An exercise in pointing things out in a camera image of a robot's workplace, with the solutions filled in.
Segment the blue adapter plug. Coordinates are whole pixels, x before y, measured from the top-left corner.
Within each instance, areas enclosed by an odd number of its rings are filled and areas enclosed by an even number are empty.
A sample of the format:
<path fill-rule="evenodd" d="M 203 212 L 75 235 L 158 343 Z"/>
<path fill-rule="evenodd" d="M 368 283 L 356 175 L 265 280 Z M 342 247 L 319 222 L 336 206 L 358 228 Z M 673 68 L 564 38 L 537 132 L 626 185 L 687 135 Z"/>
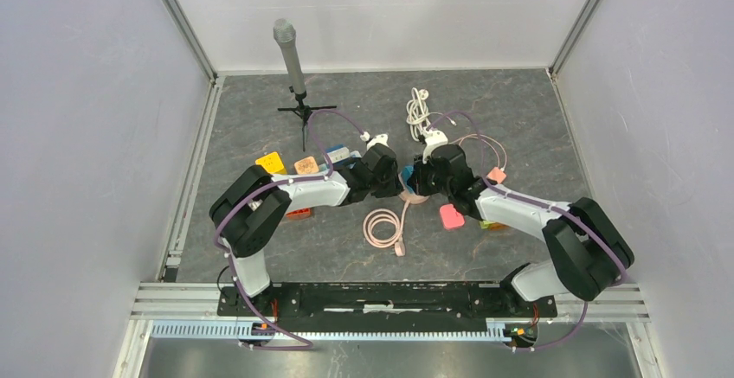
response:
<path fill-rule="evenodd" d="M 402 168 L 402 171 L 401 171 L 401 174 L 400 174 L 402 183 L 403 183 L 405 189 L 410 194 L 414 194 L 415 193 L 415 190 L 409 184 L 409 179 L 412 177 L 413 174 L 414 174 L 414 166 L 413 165 L 406 165 L 406 166 L 404 166 Z"/>

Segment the pink round socket with cable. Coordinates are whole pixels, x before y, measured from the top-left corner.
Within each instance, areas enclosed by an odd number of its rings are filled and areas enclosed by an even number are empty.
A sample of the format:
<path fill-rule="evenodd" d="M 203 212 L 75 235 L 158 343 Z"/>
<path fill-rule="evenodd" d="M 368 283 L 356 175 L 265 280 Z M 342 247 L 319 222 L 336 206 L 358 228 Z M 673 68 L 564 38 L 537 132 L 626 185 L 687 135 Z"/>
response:
<path fill-rule="evenodd" d="M 374 209 L 365 216 L 362 231 L 364 240 L 372 247 L 378 249 L 392 248 L 397 257 L 403 257 L 406 253 L 403 232 L 409 207 L 423 204 L 428 200 L 428 197 L 416 194 L 408 187 L 401 176 L 399 180 L 402 185 L 402 192 L 398 195 L 403 202 L 401 213 L 397 214 L 387 208 Z M 394 228 L 394 232 L 390 237 L 380 238 L 375 235 L 375 228 L 381 224 L 387 224 Z"/>

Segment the yellow cube adapter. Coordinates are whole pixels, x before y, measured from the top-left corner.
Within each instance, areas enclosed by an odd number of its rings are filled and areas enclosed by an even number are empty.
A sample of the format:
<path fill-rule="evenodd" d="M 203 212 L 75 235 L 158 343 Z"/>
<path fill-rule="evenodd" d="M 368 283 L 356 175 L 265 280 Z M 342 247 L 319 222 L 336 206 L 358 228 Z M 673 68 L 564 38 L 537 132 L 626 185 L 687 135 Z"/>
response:
<path fill-rule="evenodd" d="M 287 167 L 283 163 L 280 154 L 277 151 L 273 151 L 259 157 L 254 162 L 257 165 L 260 165 L 268 173 L 280 175 L 285 175 L 287 173 Z"/>

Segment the pink adapter plug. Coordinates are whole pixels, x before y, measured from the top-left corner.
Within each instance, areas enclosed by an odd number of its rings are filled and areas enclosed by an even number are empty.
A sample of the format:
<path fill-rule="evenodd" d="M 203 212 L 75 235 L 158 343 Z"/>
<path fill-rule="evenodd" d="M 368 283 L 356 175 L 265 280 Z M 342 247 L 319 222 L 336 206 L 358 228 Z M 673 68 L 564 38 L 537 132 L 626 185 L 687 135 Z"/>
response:
<path fill-rule="evenodd" d="M 465 225 L 465 217 L 452 204 L 444 204 L 439 209 L 441 224 L 446 230 L 453 230 Z"/>

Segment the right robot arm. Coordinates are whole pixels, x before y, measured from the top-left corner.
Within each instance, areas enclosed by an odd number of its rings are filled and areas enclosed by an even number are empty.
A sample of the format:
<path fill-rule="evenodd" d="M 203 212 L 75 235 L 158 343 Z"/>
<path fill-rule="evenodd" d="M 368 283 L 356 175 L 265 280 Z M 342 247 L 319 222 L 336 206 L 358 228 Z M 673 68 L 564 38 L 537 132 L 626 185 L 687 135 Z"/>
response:
<path fill-rule="evenodd" d="M 407 184 L 418 195 L 444 195 L 466 217 L 498 222 L 546 245 L 546 261 L 525 264 L 504 280 L 499 302 L 512 316 L 550 295 L 592 301 L 625 282 L 634 263 L 630 246 L 596 201 L 554 202 L 510 190 L 476 175 L 457 144 L 416 156 Z"/>

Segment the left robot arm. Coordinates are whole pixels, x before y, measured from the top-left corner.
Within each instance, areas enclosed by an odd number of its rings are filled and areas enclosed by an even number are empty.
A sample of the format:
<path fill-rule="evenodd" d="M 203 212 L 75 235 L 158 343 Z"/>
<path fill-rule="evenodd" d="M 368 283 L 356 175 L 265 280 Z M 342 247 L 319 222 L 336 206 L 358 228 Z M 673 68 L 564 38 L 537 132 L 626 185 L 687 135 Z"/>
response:
<path fill-rule="evenodd" d="M 373 144 L 334 170 L 310 175 L 271 174 L 248 167 L 210 207 L 215 244 L 234 271 L 238 302 L 251 315 L 271 306 L 271 279 L 264 248 L 287 213 L 316 207 L 342 207 L 372 195 L 393 197 L 402 192 L 395 152 Z"/>

